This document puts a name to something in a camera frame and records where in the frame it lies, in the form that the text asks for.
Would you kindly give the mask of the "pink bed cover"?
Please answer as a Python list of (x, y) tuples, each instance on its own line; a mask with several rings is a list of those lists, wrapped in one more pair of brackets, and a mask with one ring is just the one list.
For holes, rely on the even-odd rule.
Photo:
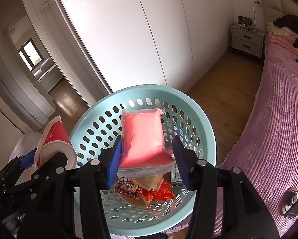
[(295, 220), (283, 216), (284, 196), (298, 190), (298, 57), (273, 38), (265, 49), (252, 112), (222, 168), (244, 172), (285, 235)]

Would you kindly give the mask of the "white wardrobe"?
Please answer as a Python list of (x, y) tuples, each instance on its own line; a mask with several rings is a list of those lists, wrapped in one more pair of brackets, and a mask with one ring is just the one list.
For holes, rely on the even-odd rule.
[(231, 0), (22, 2), (48, 53), (89, 105), (140, 84), (186, 92), (229, 48)]

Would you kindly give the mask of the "beige headboard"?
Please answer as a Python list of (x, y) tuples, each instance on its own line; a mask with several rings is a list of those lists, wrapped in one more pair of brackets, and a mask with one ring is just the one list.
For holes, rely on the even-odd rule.
[(261, 0), (264, 16), (264, 32), (266, 23), (273, 22), (284, 15), (298, 16), (298, 4), (292, 0)]

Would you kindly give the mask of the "pink tissue pack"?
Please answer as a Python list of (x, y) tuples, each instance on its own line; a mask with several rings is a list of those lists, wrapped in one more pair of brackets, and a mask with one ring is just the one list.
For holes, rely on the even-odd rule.
[(119, 177), (164, 175), (175, 168), (172, 150), (165, 148), (161, 123), (164, 113), (160, 108), (122, 111)]

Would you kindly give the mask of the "white nightstand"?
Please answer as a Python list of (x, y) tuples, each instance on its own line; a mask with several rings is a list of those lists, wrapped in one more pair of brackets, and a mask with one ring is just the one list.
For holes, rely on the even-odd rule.
[(239, 26), (231, 26), (231, 48), (261, 58), (263, 52), (263, 44), (263, 30), (247, 30)]

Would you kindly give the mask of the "orange paper cup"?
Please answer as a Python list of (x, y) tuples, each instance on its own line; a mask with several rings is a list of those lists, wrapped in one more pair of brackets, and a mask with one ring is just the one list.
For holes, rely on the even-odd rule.
[(144, 208), (152, 202), (152, 193), (160, 189), (163, 181), (162, 175), (141, 178), (122, 176), (116, 181), (114, 191), (129, 205)]

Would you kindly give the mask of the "far room bed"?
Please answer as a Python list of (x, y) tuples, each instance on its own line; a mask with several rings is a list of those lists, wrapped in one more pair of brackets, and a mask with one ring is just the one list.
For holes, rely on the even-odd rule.
[(39, 63), (35, 68), (34, 77), (47, 92), (54, 88), (62, 79), (63, 74), (51, 57)]

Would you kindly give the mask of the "smartphone on bed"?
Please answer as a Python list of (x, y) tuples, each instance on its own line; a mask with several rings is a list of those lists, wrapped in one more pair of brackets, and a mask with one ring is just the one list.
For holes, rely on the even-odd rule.
[(298, 190), (291, 187), (284, 195), (282, 213), (285, 218), (294, 219), (298, 216)]

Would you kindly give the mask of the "black clothing on bed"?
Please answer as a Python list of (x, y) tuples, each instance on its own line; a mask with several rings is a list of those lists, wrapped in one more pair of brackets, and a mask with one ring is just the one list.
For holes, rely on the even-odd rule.
[[(276, 19), (273, 24), (279, 28), (287, 27), (298, 35), (298, 16), (296, 15), (284, 15)], [(294, 48), (298, 48), (298, 38), (296, 38), (293, 46)]]

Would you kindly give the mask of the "red plastic bag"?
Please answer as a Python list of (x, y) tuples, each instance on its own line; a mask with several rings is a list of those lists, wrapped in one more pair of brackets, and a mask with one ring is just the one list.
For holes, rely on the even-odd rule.
[(163, 181), (158, 191), (153, 189), (150, 191), (143, 189), (140, 198), (144, 200), (147, 205), (153, 200), (157, 202), (171, 200), (175, 198), (171, 188), (172, 185), (169, 182)]

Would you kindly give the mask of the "colourful snack packet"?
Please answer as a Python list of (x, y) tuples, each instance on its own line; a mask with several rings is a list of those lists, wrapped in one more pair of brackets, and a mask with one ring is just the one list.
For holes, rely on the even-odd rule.
[(132, 199), (138, 199), (142, 194), (143, 188), (131, 179), (123, 176), (115, 183), (114, 191)]

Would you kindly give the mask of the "clock on nightstand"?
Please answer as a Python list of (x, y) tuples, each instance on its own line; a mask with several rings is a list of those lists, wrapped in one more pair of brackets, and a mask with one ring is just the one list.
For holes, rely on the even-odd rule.
[(238, 16), (238, 24), (243, 27), (252, 27), (252, 18), (244, 17), (244, 16)]

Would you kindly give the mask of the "wall light switch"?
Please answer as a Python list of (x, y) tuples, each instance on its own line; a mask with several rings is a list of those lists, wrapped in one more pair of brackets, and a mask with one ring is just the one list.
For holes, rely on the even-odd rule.
[(46, 1), (45, 3), (42, 3), (41, 5), (40, 5), (40, 10), (41, 11), (45, 11), (45, 10), (47, 10), (49, 8), (49, 3)]

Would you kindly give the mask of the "mint green laundry basket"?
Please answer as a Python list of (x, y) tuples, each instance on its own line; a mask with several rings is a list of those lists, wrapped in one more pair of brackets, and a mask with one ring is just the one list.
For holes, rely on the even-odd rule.
[[(138, 85), (114, 92), (93, 105), (80, 118), (70, 135), (77, 153), (77, 165), (83, 166), (113, 146), (121, 134), (123, 111), (163, 110), (161, 125), (167, 149), (178, 136), (184, 147), (200, 159), (216, 164), (217, 149), (212, 126), (202, 108), (189, 96), (162, 85)], [(120, 236), (146, 236), (174, 227), (193, 209), (195, 192), (185, 186), (173, 186), (174, 197), (146, 202), (133, 199), (114, 189), (103, 190), (101, 200), (109, 231)]]

